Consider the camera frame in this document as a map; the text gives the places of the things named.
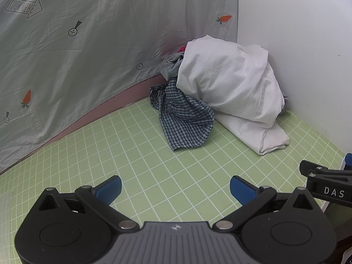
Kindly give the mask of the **white trousers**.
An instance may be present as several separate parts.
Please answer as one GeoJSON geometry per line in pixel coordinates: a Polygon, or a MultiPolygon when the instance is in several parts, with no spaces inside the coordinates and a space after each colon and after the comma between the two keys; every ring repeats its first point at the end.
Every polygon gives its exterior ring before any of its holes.
{"type": "Polygon", "coordinates": [[[241,46],[209,35],[187,43],[177,88],[202,100],[216,120],[259,155],[289,145],[277,118],[285,98],[259,45],[241,46]]]}

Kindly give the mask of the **green grid cutting mat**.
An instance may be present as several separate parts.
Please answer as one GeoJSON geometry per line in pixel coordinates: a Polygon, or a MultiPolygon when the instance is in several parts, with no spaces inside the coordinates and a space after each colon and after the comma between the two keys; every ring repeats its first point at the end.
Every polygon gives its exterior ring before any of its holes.
{"type": "Polygon", "coordinates": [[[215,222],[239,207],[229,190],[234,175],[291,192],[305,184],[302,160],[340,167],[344,153],[292,112],[278,123],[290,144],[264,156],[219,123],[201,147],[173,151],[148,99],[76,130],[1,175],[1,262],[19,263],[14,237],[47,187],[70,193],[118,175],[123,189],[112,206],[138,223],[215,222]]]}

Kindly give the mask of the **blue checked shirt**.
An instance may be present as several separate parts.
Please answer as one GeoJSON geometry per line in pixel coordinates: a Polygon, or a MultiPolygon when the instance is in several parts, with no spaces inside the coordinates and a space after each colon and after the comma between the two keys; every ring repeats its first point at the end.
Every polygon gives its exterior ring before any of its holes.
{"type": "Polygon", "coordinates": [[[209,137],[215,120],[213,110],[203,101],[185,95],[173,77],[167,84],[149,89],[151,106],[159,113],[159,121],[171,150],[201,146],[209,137]]]}

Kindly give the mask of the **grey garment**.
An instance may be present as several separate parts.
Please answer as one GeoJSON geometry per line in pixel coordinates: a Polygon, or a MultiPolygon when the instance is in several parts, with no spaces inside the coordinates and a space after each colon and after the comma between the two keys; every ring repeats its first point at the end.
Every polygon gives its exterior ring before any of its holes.
{"type": "Polygon", "coordinates": [[[159,72],[166,81],[178,76],[178,71],[184,58],[184,52],[174,53],[163,60],[159,72]]]}

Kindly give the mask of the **red checked garment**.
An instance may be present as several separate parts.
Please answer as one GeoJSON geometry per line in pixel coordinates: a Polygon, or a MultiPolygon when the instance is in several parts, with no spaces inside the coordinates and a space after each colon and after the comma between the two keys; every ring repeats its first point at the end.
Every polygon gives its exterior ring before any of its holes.
{"type": "Polygon", "coordinates": [[[186,45],[182,46],[182,47],[178,50],[178,52],[179,52],[179,53],[184,52],[185,49],[186,49],[186,45]]]}

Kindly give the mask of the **grey printed bed sheet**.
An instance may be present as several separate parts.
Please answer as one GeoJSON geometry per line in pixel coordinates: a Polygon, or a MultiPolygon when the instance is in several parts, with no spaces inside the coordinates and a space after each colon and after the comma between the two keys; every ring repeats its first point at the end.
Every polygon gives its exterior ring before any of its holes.
{"type": "Polygon", "coordinates": [[[238,0],[1,0],[1,169],[205,35],[237,39],[238,0]]]}

